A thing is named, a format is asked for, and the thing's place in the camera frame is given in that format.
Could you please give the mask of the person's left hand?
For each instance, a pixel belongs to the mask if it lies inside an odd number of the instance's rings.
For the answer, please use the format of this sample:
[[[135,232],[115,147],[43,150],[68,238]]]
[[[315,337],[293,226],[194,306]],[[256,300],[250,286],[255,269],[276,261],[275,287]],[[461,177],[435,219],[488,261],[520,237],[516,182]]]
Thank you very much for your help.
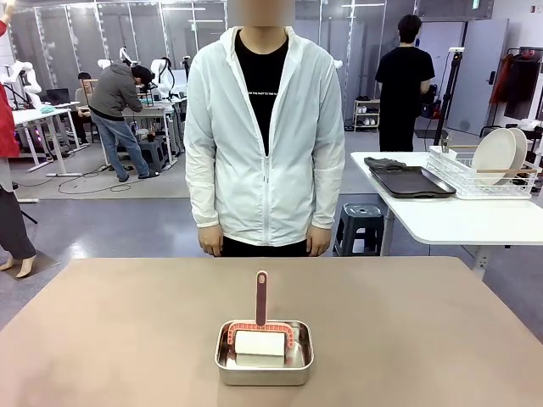
[[[330,246],[332,231],[317,226],[310,226],[306,234],[306,251],[309,257],[325,254]]]

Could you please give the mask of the person's right hand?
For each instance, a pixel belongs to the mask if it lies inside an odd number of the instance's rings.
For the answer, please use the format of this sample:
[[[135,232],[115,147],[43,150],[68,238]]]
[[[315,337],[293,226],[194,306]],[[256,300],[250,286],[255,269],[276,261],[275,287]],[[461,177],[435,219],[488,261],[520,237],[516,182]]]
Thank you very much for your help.
[[[202,250],[213,257],[221,257],[223,232],[220,225],[198,229],[198,240]]]

